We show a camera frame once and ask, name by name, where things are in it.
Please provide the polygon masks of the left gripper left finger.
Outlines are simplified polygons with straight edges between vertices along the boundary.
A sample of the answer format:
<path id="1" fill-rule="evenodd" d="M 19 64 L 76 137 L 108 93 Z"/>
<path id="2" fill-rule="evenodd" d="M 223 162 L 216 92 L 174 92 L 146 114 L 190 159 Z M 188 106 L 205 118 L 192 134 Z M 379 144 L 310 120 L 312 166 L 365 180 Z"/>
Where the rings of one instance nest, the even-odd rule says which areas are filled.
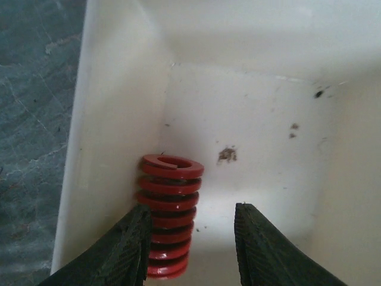
<path id="1" fill-rule="evenodd" d="M 149 207 L 138 204 L 89 249 L 40 285 L 143 285 L 151 228 Z"/>

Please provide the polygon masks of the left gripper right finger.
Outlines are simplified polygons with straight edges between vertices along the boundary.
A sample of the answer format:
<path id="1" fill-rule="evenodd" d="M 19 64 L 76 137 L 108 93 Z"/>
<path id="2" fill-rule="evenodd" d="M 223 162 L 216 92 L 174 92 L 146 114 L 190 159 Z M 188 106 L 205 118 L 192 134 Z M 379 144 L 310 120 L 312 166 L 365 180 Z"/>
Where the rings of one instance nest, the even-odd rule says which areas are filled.
<path id="1" fill-rule="evenodd" d="M 242 285 L 345 285 L 292 244 L 252 204 L 236 204 L 234 232 Z"/>

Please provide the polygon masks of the small red spring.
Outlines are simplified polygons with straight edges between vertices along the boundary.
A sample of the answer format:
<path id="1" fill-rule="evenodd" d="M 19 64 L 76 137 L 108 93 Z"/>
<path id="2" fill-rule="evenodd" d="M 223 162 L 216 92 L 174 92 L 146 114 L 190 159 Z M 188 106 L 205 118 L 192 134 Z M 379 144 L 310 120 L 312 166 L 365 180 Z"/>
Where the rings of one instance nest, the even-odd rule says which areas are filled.
<path id="1" fill-rule="evenodd" d="M 188 266 L 204 167 L 182 157 L 148 154 L 140 169 L 144 175 L 136 199 L 151 209 L 152 220 L 147 276 L 177 278 Z"/>

